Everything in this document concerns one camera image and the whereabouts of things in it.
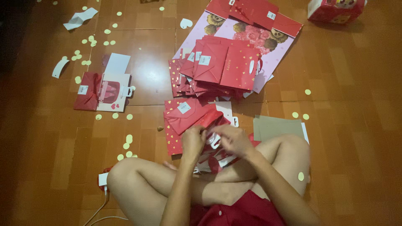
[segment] red package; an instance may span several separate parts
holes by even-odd
[[[96,111],[96,108],[98,107],[98,96],[101,90],[101,83],[102,74],[95,72],[84,72],[73,109]]]

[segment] person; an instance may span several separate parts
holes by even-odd
[[[319,225],[302,198],[310,167],[305,140],[284,134],[254,148],[240,128],[222,125],[213,132],[241,158],[215,175],[193,175],[205,145],[201,126],[183,133],[178,170],[138,158],[111,169],[108,188],[134,225]],[[298,179],[300,172],[306,179]]]

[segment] brown floor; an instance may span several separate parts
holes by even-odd
[[[292,119],[309,114],[311,183],[305,200],[326,225],[402,225],[401,52],[398,0],[369,1],[349,26],[306,20],[308,0],[271,0],[305,26],[264,92],[233,103],[240,126],[252,132],[254,114]],[[104,195],[97,174],[117,162],[127,134],[140,158],[169,160],[163,101],[172,98],[168,59],[189,33],[182,18],[196,22],[208,0],[43,0],[33,5],[11,71],[0,77],[1,224],[83,225]],[[68,32],[62,25],[83,6],[99,13]],[[111,34],[104,34],[110,29]],[[95,34],[93,48],[81,44]],[[116,44],[104,46],[104,41]],[[56,63],[75,50],[60,79]],[[102,56],[131,55],[128,72],[137,87],[125,113],[72,109],[84,71],[102,72]],[[82,66],[82,60],[92,61]],[[305,89],[312,94],[304,94]],[[103,118],[95,120],[101,113]],[[127,114],[134,119],[128,121]],[[99,216],[123,216],[111,199]],[[100,225],[124,225],[105,220]]]

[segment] red shorts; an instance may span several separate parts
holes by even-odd
[[[285,226],[286,224],[272,202],[248,190],[232,206],[193,206],[190,213],[190,225]]]

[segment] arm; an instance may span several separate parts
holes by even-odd
[[[206,131],[200,134],[202,129],[201,126],[195,126],[183,133],[183,156],[163,211],[161,226],[190,224],[191,179],[205,145]]]
[[[297,191],[254,149],[244,131],[231,126],[219,126],[221,143],[226,150],[244,158],[254,168],[260,185],[269,196],[287,225],[319,225],[319,218]]]

